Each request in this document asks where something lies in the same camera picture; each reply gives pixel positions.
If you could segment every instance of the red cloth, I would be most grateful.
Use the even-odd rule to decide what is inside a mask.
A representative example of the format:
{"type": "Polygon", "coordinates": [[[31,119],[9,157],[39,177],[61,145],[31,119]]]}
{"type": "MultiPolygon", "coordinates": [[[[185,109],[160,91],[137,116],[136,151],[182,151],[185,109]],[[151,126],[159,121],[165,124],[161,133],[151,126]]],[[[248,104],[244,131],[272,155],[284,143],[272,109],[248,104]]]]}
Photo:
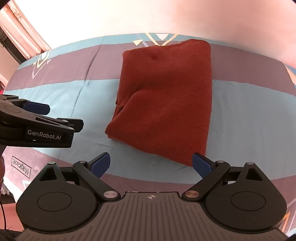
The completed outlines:
{"type": "Polygon", "coordinates": [[[210,45],[190,39],[123,53],[116,109],[105,133],[192,166],[205,155],[212,109],[210,45]]]}

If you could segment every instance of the curtain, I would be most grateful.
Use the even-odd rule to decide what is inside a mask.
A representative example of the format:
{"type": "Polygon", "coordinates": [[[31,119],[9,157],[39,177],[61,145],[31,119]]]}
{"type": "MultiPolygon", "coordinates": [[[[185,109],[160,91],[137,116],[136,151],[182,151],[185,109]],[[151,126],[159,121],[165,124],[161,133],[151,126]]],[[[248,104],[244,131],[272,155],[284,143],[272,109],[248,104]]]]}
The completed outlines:
{"type": "Polygon", "coordinates": [[[10,0],[0,10],[0,27],[26,59],[51,49],[14,0],[10,0]]]}

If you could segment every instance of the wall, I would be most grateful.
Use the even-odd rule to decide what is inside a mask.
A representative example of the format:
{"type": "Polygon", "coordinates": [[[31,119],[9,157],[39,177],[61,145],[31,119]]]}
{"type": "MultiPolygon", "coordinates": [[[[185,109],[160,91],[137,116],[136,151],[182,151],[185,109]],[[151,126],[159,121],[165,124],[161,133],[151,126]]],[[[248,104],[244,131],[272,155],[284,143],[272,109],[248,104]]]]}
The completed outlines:
{"type": "Polygon", "coordinates": [[[18,66],[18,62],[16,62],[10,53],[0,44],[0,78],[3,76],[7,81],[10,80],[18,66]]]}
{"type": "Polygon", "coordinates": [[[104,35],[174,33],[226,42],[296,68],[292,0],[15,0],[51,48],[104,35]]]}

